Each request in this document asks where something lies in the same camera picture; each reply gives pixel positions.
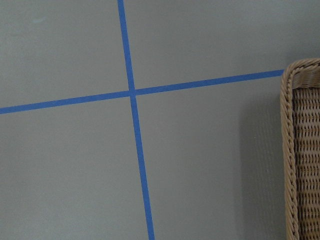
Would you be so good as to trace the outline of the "brown wicker basket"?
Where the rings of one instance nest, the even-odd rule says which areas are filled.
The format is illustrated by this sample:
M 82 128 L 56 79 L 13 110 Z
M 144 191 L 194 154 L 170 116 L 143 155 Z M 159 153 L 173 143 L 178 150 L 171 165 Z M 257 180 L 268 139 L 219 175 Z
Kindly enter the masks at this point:
M 283 72 L 280 116 L 288 240 L 320 238 L 320 60 L 301 59 Z

